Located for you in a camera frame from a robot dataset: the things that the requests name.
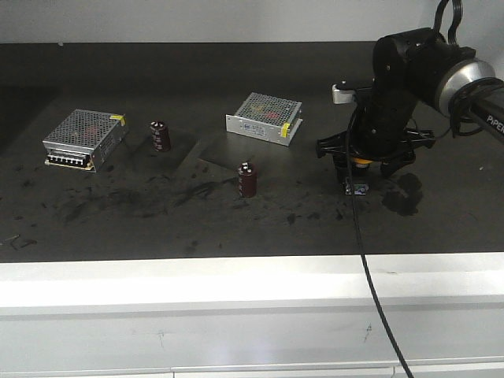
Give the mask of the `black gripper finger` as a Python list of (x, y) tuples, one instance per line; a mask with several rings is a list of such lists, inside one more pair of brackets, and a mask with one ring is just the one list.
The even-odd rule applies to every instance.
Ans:
[(337, 180), (340, 183), (350, 182), (350, 170), (349, 161), (346, 155), (337, 154), (333, 156), (333, 163), (335, 166), (335, 172)]
[(380, 165), (381, 176), (392, 176), (399, 169), (415, 162), (415, 155), (401, 155), (392, 158), (390, 161), (382, 161)]

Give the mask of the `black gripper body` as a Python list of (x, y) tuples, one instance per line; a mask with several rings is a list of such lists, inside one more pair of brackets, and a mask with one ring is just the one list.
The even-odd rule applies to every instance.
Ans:
[[(317, 156), (322, 158), (326, 154), (331, 154), (334, 158), (344, 158), (347, 154), (346, 133), (340, 132), (325, 139), (317, 140)], [(434, 144), (435, 139), (431, 130), (417, 132), (413, 128), (406, 128), (402, 131), (398, 143), (392, 147), (391, 152), (382, 155), (365, 152), (351, 140), (350, 156), (366, 161), (380, 162), (385, 165), (409, 165), (416, 160), (414, 151), (417, 148), (432, 148)]]

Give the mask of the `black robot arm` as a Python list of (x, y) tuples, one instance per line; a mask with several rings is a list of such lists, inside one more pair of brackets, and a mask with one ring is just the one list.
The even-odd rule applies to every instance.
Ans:
[(379, 39), (372, 63), (370, 85), (340, 82), (332, 88), (335, 104), (357, 105), (348, 129), (317, 140), (317, 156), (333, 157), (340, 183), (349, 183), (351, 175), (373, 162), (389, 177), (415, 161), (415, 149), (434, 145), (432, 131), (407, 125), (418, 102), (447, 117), (454, 136), (466, 134), (462, 124), (475, 123), (475, 133), (503, 138), (503, 82), (489, 63), (476, 58), (474, 49), (420, 28)]

